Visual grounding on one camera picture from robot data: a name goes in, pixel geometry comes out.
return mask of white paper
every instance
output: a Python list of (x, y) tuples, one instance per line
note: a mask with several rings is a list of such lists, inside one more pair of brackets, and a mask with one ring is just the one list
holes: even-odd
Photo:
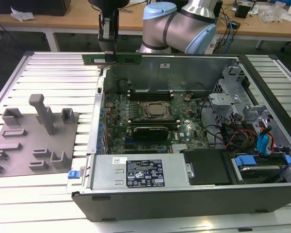
[(113, 157), (112, 164), (126, 164), (127, 157)]
[(20, 22), (22, 22), (24, 20), (35, 19), (35, 17), (33, 16), (33, 13), (31, 13), (31, 12), (25, 12), (25, 13), (19, 12), (17, 10), (14, 10), (12, 7), (11, 7), (11, 10), (12, 10), (11, 16)]

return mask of electronic device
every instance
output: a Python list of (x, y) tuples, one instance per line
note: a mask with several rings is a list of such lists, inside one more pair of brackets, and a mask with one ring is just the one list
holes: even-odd
[[(82, 57), (91, 66), (101, 56)], [(117, 60), (99, 67), (87, 156), (68, 174), (88, 220), (266, 213), (291, 203), (291, 118), (254, 67), (261, 58)]]
[(251, 10), (251, 5), (249, 3), (238, 2), (236, 5), (235, 17), (246, 18), (250, 10)]
[(291, 0), (270, 0), (270, 2), (273, 2), (273, 3), (275, 3), (276, 1), (280, 1), (287, 5), (291, 5)]
[(11, 13), (11, 7), (34, 15), (64, 16), (71, 0), (0, 0), (0, 14)]

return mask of blue cable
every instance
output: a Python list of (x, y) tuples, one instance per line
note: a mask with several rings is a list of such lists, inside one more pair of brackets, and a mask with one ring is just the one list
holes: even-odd
[[(231, 20), (229, 20), (229, 19), (226, 18), (226, 17), (224, 17), (224, 18), (229, 22), (230, 29), (233, 30)], [(229, 38), (228, 43), (227, 43), (227, 46), (226, 46), (226, 48), (225, 48), (223, 54), (226, 54), (227, 50), (229, 49), (229, 46), (230, 46), (230, 44), (231, 44), (231, 40), (232, 40), (232, 37)]]

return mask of warning label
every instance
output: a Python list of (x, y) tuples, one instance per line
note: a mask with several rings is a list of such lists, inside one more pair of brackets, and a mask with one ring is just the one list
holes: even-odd
[(165, 186), (161, 160), (126, 161), (126, 171), (128, 188)]

